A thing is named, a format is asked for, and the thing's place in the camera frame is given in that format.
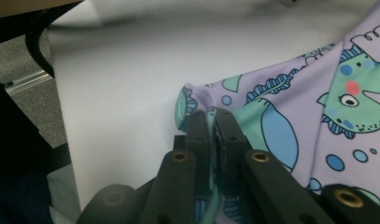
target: metal bar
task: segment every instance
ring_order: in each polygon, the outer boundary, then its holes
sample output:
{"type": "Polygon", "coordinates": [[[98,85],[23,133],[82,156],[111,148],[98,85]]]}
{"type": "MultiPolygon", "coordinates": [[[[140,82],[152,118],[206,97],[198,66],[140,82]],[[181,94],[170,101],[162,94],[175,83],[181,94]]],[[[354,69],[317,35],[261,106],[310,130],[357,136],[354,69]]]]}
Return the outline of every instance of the metal bar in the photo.
{"type": "Polygon", "coordinates": [[[334,223],[272,153],[249,150],[242,167],[268,223],[334,223]]]}
{"type": "Polygon", "coordinates": [[[6,83],[5,88],[9,95],[14,95],[20,91],[27,90],[50,79],[52,79],[52,77],[45,71],[41,70],[29,76],[21,77],[6,83]]]}
{"type": "Polygon", "coordinates": [[[321,206],[337,223],[380,223],[380,205],[360,191],[344,185],[323,188],[321,206]]]}
{"type": "Polygon", "coordinates": [[[215,133],[218,184],[223,195],[237,196],[240,193],[239,162],[251,145],[227,110],[217,109],[215,133]]]}
{"type": "Polygon", "coordinates": [[[138,223],[154,179],[133,190],[124,185],[110,185],[99,190],[85,207],[77,224],[138,223]]]}
{"type": "Polygon", "coordinates": [[[195,197],[209,199],[211,196],[211,140],[203,112],[186,118],[186,149],[196,156],[195,197]]]}
{"type": "Polygon", "coordinates": [[[193,224],[195,163],[195,155],[189,150],[165,155],[140,224],[193,224]]]}

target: dark fabric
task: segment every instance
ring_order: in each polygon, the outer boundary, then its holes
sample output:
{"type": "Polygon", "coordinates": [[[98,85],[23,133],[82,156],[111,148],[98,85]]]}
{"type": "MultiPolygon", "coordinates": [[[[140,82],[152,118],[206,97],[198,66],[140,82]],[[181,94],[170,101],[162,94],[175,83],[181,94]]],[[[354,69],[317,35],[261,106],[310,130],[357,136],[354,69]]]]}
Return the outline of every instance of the dark fabric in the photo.
{"type": "Polygon", "coordinates": [[[51,146],[0,84],[0,178],[43,171],[51,146]]]}
{"type": "Polygon", "coordinates": [[[45,174],[29,173],[0,179],[0,224],[53,224],[45,174]]]}

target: dinosaur print fabric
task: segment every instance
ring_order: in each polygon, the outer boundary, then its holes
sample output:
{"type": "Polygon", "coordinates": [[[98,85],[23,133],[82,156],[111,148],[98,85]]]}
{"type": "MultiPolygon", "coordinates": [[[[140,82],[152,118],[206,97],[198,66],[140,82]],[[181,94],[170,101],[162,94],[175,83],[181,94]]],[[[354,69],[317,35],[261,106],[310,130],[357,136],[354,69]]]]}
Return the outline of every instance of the dinosaur print fabric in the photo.
{"type": "MultiPolygon", "coordinates": [[[[232,111],[251,146],[272,152],[304,187],[356,188],[380,205],[380,1],[342,41],[204,86],[185,84],[176,126],[232,111]]],[[[219,216],[236,200],[222,198],[219,216]]]]}

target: metal grommet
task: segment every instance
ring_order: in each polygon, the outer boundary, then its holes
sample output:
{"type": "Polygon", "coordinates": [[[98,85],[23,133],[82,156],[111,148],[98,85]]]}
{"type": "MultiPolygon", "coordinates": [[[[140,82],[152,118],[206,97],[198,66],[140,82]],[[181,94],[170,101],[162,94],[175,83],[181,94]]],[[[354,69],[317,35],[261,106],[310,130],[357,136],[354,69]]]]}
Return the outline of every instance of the metal grommet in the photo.
{"type": "Polygon", "coordinates": [[[251,155],[251,158],[253,161],[259,161],[259,162],[267,162],[269,160],[269,156],[262,153],[262,152],[256,152],[251,155]]]}
{"type": "Polygon", "coordinates": [[[104,198],[103,203],[105,206],[113,207],[121,204],[125,200],[125,195],[123,192],[115,190],[109,192],[104,198]]]}
{"type": "Polygon", "coordinates": [[[177,161],[177,162],[186,161],[188,158],[189,158],[189,155],[185,152],[176,152],[172,156],[173,161],[177,161]]]}
{"type": "Polygon", "coordinates": [[[340,203],[343,203],[349,207],[361,208],[364,206],[364,201],[355,193],[347,189],[336,189],[334,196],[340,203]]]}

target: blue dot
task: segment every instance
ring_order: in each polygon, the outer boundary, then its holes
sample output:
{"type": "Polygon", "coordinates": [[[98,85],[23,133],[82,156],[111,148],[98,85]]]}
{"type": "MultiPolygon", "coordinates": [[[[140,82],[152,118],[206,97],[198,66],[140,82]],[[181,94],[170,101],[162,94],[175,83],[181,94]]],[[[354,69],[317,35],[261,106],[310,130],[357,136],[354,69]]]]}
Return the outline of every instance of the blue dot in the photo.
{"type": "Polygon", "coordinates": [[[320,182],[318,182],[317,179],[311,178],[311,180],[309,181],[308,188],[312,191],[318,191],[321,190],[321,184],[320,182]]]}
{"type": "Polygon", "coordinates": [[[368,161],[367,154],[365,154],[365,152],[361,151],[360,149],[354,150],[353,151],[353,156],[359,162],[366,162],[366,161],[368,161]]]}
{"type": "Polygon", "coordinates": [[[338,116],[338,111],[336,109],[330,109],[329,112],[333,116],[338,116]]]}
{"type": "Polygon", "coordinates": [[[373,63],[373,61],[371,60],[366,60],[364,61],[363,63],[363,67],[366,69],[366,70],[371,70],[375,67],[375,64],[373,63]]]}
{"type": "Polygon", "coordinates": [[[223,97],[221,98],[221,101],[222,101],[222,103],[223,103],[224,105],[230,105],[230,104],[232,103],[232,99],[231,99],[231,97],[230,97],[230,96],[227,96],[227,95],[223,96],[223,97]]]}
{"type": "Polygon", "coordinates": [[[353,124],[349,120],[344,120],[344,125],[348,127],[349,129],[353,129],[353,124]]]}
{"type": "Polygon", "coordinates": [[[326,157],[326,162],[330,166],[330,168],[334,171],[341,172],[345,169],[344,162],[341,160],[341,158],[335,155],[332,155],[332,154],[328,155],[326,157]]]}
{"type": "Polygon", "coordinates": [[[353,69],[350,65],[345,64],[345,65],[341,66],[341,72],[345,76],[350,76],[352,74],[352,71],[353,71],[353,69]]]}

